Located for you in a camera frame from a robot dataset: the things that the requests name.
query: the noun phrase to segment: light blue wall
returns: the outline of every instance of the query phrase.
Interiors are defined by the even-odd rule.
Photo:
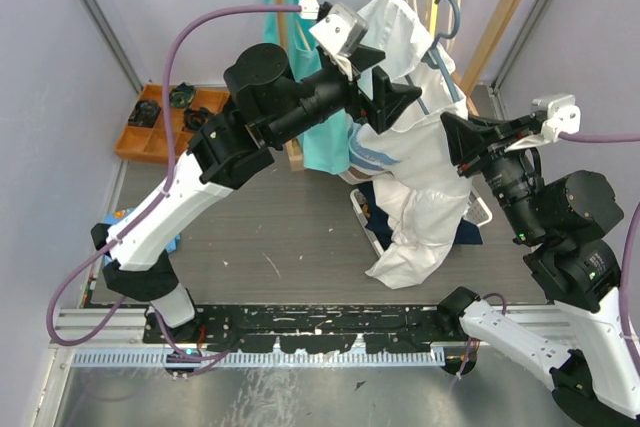
[[[93,250],[135,93],[79,0],[0,5],[0,410],[13,427],[42,386],[49,297]]]

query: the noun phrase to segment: orange tray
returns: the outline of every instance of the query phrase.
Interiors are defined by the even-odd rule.
[[[205,107],[215,114],[222,110],[228,98],[229,92],[224,90],[197,89],[191,108]],[[160,106],[158,119],[152,128],[127,125],[116,144],[116,154],[124,160],[166,164],[169,158],[169,151],[167,149],[167,137],[162,113],[162,86],[159,84],[147,84],[138,97],[138,101],[140,100],[155,100],[158,103]],[[184,109],[170,110],[171,127],[175,142],[172,148],[176,156],[179,156],[187,149],[193,132],[189,132],[184,128]]]

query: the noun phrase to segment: metal edge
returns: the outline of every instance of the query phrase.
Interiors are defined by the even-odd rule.
[[[493,117],[497,120],[505,120],[507,118],[506,112],[500,105],[500,100],[498,99],[496,90],[493,88],[491,84],[487,84],[485,82],[480,82],[476,87],[484,87],[487,89],[487,95],[489,96],[489,100],[491,101],[491,110],[493,111]]]
[[[63,337],[82,337],[98,325],[108,311],[109,309],[62,309],[56,322],[56,331]],[[137,308],[119,309],[105,328],[82,346],[130,348],[143,345],[145,311],[146,309]]]
[[[118,171],[116,173],[115,178],[111,184],[111,188],[109,189],[109,195],[107,197],[107,201],[105,202],[104,208],[102,209],[101,219],[104,219],[111,212],[115,212],[116,207],[118,205],[118,199],[120,198],[120,192],[122,192],[122,185],[124,184],[124,179],[127,173],[127,167],[129,166],[129,162],[126,160],[121,160],[118,165]],[[82,283],[82,290],[80,292],[80,298],[78,299],[78,308],[81,308],[83,297],[84,297],[84,289],[85,286],[89,283],[89,279],[97,276],[100,273],[100,268],[102,265],[102,259],[98,259],[93,263],[93,265],[87,270],[87,273],[84,277],[84,282]]]
[[[38,405],[33,414],[33,427],[54,425],[71,371],[72,349],[50,349],[50,367],[43,382]]]
[[[105,43],[113,53],[116,61],[120,65],[123,73],[127,77],[127,80],[136,92],[142,91],[143,83],[136,74],[133,64],[129,60],[122,44],[118,40],[113,28],[109,24],[107,17],[104,15],[102,8],[97,0],[80,0],[87,9],[87,13],[93,20],[100,35],[104,39]]]
[[[495,80],[491,83],[494,90],[499,91],[500,88],[504,85],[505,79],[509,75],[511,71],[511,67],[520,56],[522,52],[522,48],[526,44],[529,36],[533,32],[533,29],[540,22],[542,15],[545,10],[548,8],[551,0],[535,0],[527,18],[525,19],[524,24],[520,28],[518,35],[516,36],[511,48],[509,49],[509,53],[505,58],[504,62],[498,69],[498,73],[496,75]]]
[[[491,95],[492,95],[492,98],[495,99],[496,109],[502,116],[502,120],[507,120],[508,119],[507,106],[505,105],[504,99],[502,98],[502,92],[500,91],[500,89],[496,89],[492,87]]]

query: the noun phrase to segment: white protective suit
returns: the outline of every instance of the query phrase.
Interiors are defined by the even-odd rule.
[[[440,114],[467,117],[466,97],[453,103],[442,74],[421,62],[433,38],[403,0],[372,0],[359,11],[369,22],[364,45],[384,50],[379,64],[392,81],[422,88],[421,100],[409,106],[395,124],[378,135],[368,125],[353,124],[349,140],[352,169],[373,177],[376,203],[389,214],[393,243],[367,271],[392,289],[422,283],[449,253],[467,207],[471,181],[458,177]],[[453,60],[440,54],[450,72]],[[371,96],[371,73],[363,73],[361,89]],[[362,182],[352,173],[350,183]]]

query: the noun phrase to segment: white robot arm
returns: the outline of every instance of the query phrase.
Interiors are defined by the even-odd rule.
[[[421,94],[420,88],[392,84],[376,67],[385,54],[360,44],[367,24],[356,12],[340,4],[325,5],[319,17],[310,29],[321,47],[318,72],[296,82],[281,47],[258,44],[247,49],[224,73],[231,99],[195,133],[177,162],[169,191],[164,192],[163,181],[122,222],[98,224],[92,230],[97,248],[116,241],[109,251],[113,261],[103,269],[107,287],[151,302],[170,328],[193,330],[197,325],[193,302],[164,251],[173,237],[270,165],[269,148],[282,150],[287,141],[343,108],[383,132]],[[376,86],[374,99],[357,85],[360,74],[369,70]],[[158,193],[164,199],[121,239],[122,230]]]
[[[535,248],[525,264],[566,315],[580,349],[533,335],[464,288],[438,308],[445,324],[459,323],[535,375],[581,425],[638,425],[640,377],[621,326],[621,272],[602,240],[623,212],[601,174],[578,171],[545,184],[535,150],[560,132],[577,132],[574,103],[573,96],[559,95],[534,101],[540,110],[511,121],[445,113],[442,122],[459,175],[482,173],[516,234],[514,242]],[[638,348],[635,334],[633,342]]]

